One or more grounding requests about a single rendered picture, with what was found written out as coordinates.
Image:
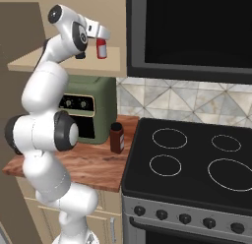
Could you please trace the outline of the brown cabinet door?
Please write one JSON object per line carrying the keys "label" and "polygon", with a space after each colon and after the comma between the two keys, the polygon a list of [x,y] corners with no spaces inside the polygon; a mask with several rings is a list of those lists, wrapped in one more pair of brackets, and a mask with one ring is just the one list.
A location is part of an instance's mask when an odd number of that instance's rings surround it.
{"label": "brown cabinet door", "polygon": [[7,64],[41,47],[45,33],[35,2],[0,2],[0,72]]}

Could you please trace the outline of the beige base cabinet door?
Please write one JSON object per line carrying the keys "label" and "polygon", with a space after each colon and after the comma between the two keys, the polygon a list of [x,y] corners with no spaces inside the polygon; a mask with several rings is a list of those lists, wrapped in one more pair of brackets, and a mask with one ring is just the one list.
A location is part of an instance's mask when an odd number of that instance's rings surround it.
{"label": "beige base cabinet door", "polygon": [[[59,211],[46,207],[36,199],[25,199],[42,244],[52,244],[60,234]],[[110,218],[115,217],[115,238],[111,237]],[[87,223],[100,244],[122,244],[122,216],[95,210],[87,216]]]}

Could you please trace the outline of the black microwave oven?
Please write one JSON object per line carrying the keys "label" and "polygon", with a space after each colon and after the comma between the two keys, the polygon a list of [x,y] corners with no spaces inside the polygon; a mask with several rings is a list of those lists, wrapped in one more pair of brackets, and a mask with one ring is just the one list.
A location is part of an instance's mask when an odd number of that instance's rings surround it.
{"label": "black microwave oven", "polygon": [[126,0],[127,75],[252,85],[252,0]]}

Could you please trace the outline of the brown paprika jar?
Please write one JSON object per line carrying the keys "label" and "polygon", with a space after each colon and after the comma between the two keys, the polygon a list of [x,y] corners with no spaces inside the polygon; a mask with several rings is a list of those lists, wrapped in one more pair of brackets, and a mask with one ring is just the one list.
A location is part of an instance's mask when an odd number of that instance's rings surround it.
{"label": "brown paprika jar", "polygon": [[124,129],[119,122],[114,122],[110,126],[110,150],[118,154],[124,150]]}

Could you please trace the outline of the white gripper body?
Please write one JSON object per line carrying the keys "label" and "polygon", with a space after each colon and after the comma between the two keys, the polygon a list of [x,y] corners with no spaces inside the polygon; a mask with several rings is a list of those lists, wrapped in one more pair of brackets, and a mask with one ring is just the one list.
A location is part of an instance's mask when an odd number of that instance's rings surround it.
{"label": "white gripper body", "polygon": [[98,29],[97,29],[96,38],[109,40],[110,39],[110,31],[106,27],[99,25]]}

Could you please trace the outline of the green toaster oven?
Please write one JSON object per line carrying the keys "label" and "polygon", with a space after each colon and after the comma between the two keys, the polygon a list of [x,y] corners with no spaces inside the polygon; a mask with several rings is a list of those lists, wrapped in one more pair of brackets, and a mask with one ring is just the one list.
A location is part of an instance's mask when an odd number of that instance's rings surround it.
{"label": "green toaster oven", "polygon": [[80,143],[103,144],[117,119],[116,80],[108,77],[70,76],[59,108],[75,120]]}

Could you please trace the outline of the red ketchup bottle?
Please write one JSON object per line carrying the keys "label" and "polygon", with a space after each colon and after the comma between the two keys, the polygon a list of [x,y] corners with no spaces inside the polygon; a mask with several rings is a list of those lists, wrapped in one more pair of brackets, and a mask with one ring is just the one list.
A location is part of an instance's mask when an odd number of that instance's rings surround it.
{"label": "red ketchup bottle", "polygon": [[105,59],[107,57],[105,39],[98,38],[96,40],[96,55],[98,59]]}

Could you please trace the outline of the black stove with hob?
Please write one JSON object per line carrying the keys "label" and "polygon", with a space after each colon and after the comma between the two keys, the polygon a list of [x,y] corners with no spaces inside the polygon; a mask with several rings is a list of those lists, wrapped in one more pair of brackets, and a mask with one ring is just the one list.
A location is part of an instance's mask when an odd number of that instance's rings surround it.
{"label": "black stove with hob", "polygon": [[[252,129],[143,118],[122,178],[123,244],[209,244],[145,231],[156,227],[252,244]],[[146,212],[134,213],[136,206]],[[160,220],[157,210],[165,210]],[[191,222],[179,221],[189,214]],[[212,229],[203,224],[213,218]],[[244,232],[230,225],[239,222]]]}

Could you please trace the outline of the beige drawer front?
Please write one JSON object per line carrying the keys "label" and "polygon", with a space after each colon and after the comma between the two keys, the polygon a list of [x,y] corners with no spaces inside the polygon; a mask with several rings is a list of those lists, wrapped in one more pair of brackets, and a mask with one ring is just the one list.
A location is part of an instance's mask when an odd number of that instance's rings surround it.
{"label": "beige drawer front", "polygon": [[[25,199],[35,199],[35,190],[29,181],[24,177],[17,177],[17,182]],[[106,213],[121,214],[121,192],[114,193],[109,191],[97,190],[98,205],[97,210]]]}

